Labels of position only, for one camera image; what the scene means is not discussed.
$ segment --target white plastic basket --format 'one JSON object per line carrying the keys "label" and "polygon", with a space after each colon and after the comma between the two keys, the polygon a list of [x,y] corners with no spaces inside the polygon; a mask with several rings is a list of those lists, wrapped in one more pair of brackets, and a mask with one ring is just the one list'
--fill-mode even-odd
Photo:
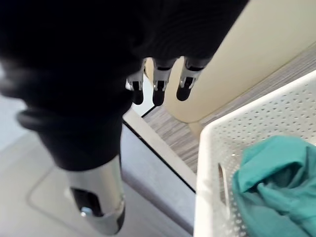
{"label": "white plastic basket", "polygon": [[231,191],[242,151],[273,135],[316,144],[316,71],[210,123],[200,137],[195,237],[247,237]]}

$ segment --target perforated basket wall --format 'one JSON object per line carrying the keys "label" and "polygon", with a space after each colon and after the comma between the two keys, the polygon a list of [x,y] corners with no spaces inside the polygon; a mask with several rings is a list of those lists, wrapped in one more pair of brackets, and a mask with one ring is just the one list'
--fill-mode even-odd
{"label": "perforated basket wall", "polygon": [[210,134],[207,143],[204,142],[208,147],[200,146],[199,155],[206,153],[203,158],[211,159],[211,168],[205,169],[211,171],[207,174],[212,188],[213,236],[247,237],[246,225],[231,191],[242,151],[273,135],[298,136],[316,144],[316,72],[216,120],[205,129]]}

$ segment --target silver metal joint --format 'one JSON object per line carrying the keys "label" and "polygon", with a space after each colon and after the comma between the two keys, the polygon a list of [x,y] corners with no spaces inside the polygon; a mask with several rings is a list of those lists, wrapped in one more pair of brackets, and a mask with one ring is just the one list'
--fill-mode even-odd
{"label": "silver metal joint", "polygon": [[133,73],[127,78],[127,82],[130,86],[130,89],[135,90],[143,90],[143,82],[144,82],[144,67],[145,67],[146,59],[143,60],[142,66],[139,71]]}
{"label": "silver metal joint", "polygon": [[66,175],[80,215],[104,235],[119,232],[125,215],[119,156],[98,168]]}
{"label": "silver metal joint", "polygon": [[202,73],[202,70],[200,71],[191,71],[187,69],[185,66],[182,68],[181,77],[180,77],[180,87],[184,88],[186,80],[189,78],[192,78],[192,82],[189,86],[189,89],[192,89],[194,86],[194,83],[198,80],[199,75]]}
{"label": "silver metal joint", "polygon": [[157,68],[154,68],[154,90],[160,90],[160,91],[165,91],[167,88],[167,84],[169,82],[169,77],[171,74],[171,70],[172,68],[170,68],[169,70],[159,70]]}

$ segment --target wooden floor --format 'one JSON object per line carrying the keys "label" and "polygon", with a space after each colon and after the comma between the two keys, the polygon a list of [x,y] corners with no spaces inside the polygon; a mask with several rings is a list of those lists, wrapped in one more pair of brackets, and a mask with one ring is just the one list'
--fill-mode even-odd
{"label": "wooden floor", "polygon": [[[310,47],[239,98],[202,119],[201,124],[204,127],[221,116],[314,70],[316,70],[316,45]],[[172,117],[163,106],[153,109],[144,117],[144,120],[194,172],[197,172],[198,140],[185,123]]]}

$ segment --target green towel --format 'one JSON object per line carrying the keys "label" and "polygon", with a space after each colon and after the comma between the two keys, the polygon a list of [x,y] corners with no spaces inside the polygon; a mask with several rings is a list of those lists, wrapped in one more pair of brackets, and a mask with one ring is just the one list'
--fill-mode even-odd
{"label": "green towel", "polygon": [[316,237],[316,147],[275,136],[243,153],[233,194],[251,237]]}

